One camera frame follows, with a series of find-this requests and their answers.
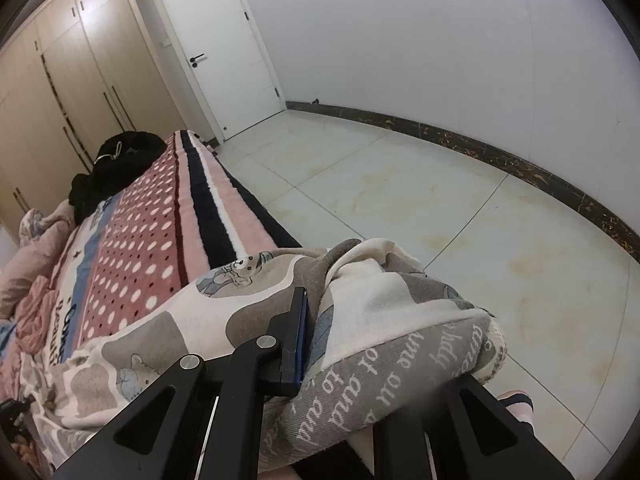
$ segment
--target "tiled floor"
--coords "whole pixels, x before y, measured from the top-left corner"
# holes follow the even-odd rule
[[[385,237],[500,320],[488,385],[528,392],[539,439],[591,480],[640,409],[640,265],[543,192],[366,124],[282,112],[217,148],[304,246]]]

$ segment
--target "wooden wardrobe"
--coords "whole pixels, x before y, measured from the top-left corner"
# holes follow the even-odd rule
[[[184,128],[135,0],[47,0],[0,50],[0,219],[52,212],[109,137]]]

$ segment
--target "striped blanket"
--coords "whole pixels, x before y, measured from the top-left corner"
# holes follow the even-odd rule
[[[124,329],[209,269],[299,246],[193,132],[176,132],[153,166],[69,239],[51,280],[58,300],[42,361],[62,363]]]

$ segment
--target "metal bolt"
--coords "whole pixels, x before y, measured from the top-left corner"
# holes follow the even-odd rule
[[[180,367],[185,370],[191,370],[200,364],[200,358],[197,355],[189,354],[180,359]]]
[[[276,338],[272,335],[261,335],[255,342],[260,348],[271,348],[276,344]]]

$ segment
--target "black mount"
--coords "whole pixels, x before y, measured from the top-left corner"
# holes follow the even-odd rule
[[[202,480],[255,480],[264,399],[300,390],[307,314],[306,290],[297,287],[266,335],[218,359],[184,356],[53,479],[191,480],[199,468]],[[374,458],[376,480],[433,480],[435,472],[438,480],[572,478],[470,376],[377,423]]]

